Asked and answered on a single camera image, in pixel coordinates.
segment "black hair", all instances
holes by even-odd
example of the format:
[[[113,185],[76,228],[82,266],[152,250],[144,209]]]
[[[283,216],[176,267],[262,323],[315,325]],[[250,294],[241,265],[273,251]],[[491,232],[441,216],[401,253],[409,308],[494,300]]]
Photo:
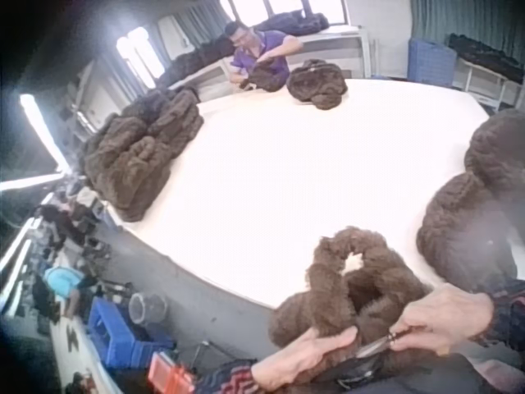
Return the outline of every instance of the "black hair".
[[[224,34],[227,37],[231,37],[239,28],[247,30],[248,26],[241,21],[233,21],[226,25],[226,27],[224,28]]]

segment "floor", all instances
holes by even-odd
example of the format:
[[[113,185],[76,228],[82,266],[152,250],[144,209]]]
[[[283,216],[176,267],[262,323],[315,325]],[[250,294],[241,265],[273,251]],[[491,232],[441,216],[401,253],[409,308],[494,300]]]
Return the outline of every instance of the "floor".
[[[212,341],[237,358],[262,358],[276,350],[267,337],[270,310],[226,293],[177,267],[166,256],[127,232],[99,225],[97,237],[112,245],[103,276],[154,291],[169,304],[167,328],[190,362],[201,341]],[[229,360],[207,351],[198,367],[207,370]]]

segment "striped sleeve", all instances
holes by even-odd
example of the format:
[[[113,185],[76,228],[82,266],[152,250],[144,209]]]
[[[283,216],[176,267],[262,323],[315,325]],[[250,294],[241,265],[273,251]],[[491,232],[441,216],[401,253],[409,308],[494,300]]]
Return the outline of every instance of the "striped sleeve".
[[[484,334],[489,341],[502,341],[511,349],[525,350],[525,281],[513,280],[504,289],[489,294],[494,318]]]
[[[253,380],[255,360],[224,364],[195,383],[195,394],[255,394],[262,392]]]

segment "ceiling light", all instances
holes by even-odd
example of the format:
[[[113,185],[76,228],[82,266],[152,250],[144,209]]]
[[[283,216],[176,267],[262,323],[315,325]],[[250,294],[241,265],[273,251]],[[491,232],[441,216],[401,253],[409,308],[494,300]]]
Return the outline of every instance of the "ceiling light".
[[[5,181],[0,182],[0,191],[6,191],[11,189],[22,189],[24,187],[30,187],[35,185],[40,185],[42,183],[48,183],[51,181],[56,181],[64,177],[63,172],[58,174],[42,175],[42,176],[32,176],[31,178],[16,179],[14,181]]]
[[[43,145],[58,163],[59,171],[71,172],[71,168],[69,167],[66,158],[55,144],[45,121],[43,121],[42,113],[40,112],[39,106],[34,100],[33,95],[22,94],[20,96],[20,102],[24,108],[25,115],[34,128],[34,131],[36,131],[36,134],[42,140]]]

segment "brown fur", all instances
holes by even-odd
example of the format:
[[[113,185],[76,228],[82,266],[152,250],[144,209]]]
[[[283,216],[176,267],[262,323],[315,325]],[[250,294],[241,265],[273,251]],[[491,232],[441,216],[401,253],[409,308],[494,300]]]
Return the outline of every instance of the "brown fur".
[[[203,124],[197,102],[190,89],[175,96],[156,89],[111,117],[84,147],[86,176],[122,219],[141,220],[166,184],[171,160]]]
[[[288,72],[283,70],[274,70],[272,68],[274,60],[266,60],[255,65],[249,78],[241,84],[240,88],[244,89],[248,83],[254,84],[258,89],[267,92],[276,92],[286,84]]]
[[[477,128],[465,155],[525,242],[525,114],[501,111]]]
[[[341,69],[323,60],[307,60],[293,70],[286,83],[290,94],[302,102],[311,101],[316,108],[331,109],[341,103],[348,89]]]
[[[448,282],[466,291],[516,277],[498,204],[471,172],[452,178],[427,207],[417,236],[419,252]]]
[[[363,267],[342,276],[351,253],[363,254]],[[284,347],[309,327],[315,327],[323,337],[353,325],[359,333],[351,346],[332,351],[314,369],[300,374],[297,385],[311,382],[352,357],[362,344],[387,335],[406,304],[428,293],[381,235],[356,227],[321,239],[307,278],[310,290],[289,297],[274,311],[269,329],[272,342]],[[380,375],[399,372],[425,355],[427,352],[419,350],[388,354]],[[306,393],[310,388],[295,386],[293,392]]]

